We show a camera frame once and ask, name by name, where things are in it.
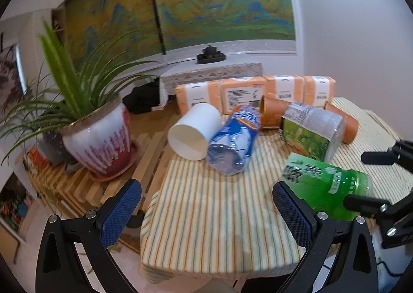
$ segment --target ceramic flower pot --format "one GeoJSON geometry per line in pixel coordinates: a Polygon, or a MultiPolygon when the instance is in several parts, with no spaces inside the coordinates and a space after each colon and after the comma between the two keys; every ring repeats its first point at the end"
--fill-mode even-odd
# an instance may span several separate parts
{"type": "Polygon", "coordinates": [[[109,180],[131,162],[130,115],[121,98],[60,129],[66,149],[93,177],[109,180]]]}

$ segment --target black bag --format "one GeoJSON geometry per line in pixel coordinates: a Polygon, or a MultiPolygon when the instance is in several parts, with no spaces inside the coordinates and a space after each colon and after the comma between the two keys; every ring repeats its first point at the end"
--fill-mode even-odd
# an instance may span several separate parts
{"type": "Polygon", "coordinates": [[[159,78],[154,82],[135,87],[129,95],[123,99],[127,110],[133,114],[142,114],[152,111],[152,107],[159,106],[159,78]]]}

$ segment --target screw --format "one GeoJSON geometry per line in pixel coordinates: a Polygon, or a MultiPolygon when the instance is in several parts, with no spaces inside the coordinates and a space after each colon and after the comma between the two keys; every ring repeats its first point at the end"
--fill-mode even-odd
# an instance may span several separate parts
{"type": "Polygon", "coordinates": [[[317,216],[319,217],[319,219],[322,219],[322,220],[328,219],[328,215],[325,212],[318,212],[317,216]]]}
{"type": "Polygon", "coordinates": [[[364,222],[366,222],[366,220],[362,216],[357,216],[356,221],[360,224],[364,224],[364,222]]]}
{"type": "Polygon", "coordinates": [[[393,227],[393,228],[390,228],[390,229],[387,231],[387,235],[388,235],[389,237],[392,237],[392,236],[395,235],[396,231],[397,231],[396,228],[394,228],[394,227],[393,227]]]}
{"type": "Polygon", "coordinates": [[[90,210],[86,213],[86,218],[87,219],[93,219],[96,217],[96,211],[94,210],[90,210]]]}
{"type": "Polygon", "coordinates": [[[50,223],[55,223],[57,221],[58,216],[56,214],[53,214],[49,217],[49,222],[50,223]]]}

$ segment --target blue bottle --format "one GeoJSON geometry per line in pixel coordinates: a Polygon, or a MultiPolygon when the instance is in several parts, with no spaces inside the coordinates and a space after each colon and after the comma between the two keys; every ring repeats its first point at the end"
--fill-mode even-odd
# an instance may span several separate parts
{"type": "Polygon", "coordinates": [[[209,142],[206,160],[225,175],[242,172],[251,157],[252,147],[261,129],[259,111],[249,105],[238,105],[230,118],[209,142]]]}

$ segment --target green drink bottle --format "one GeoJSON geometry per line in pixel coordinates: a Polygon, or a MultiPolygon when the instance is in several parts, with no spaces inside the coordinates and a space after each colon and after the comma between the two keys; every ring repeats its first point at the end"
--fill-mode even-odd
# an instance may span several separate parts
{"type": "Polygon", "coordinates": [[[282,179],[315,212],[326,212],[333,219],[351,221],[358,215],[343,206],[348,194],[372,195],[372,181],[365,173],[342,170],[296,153],[288,157],[282,179]]]}

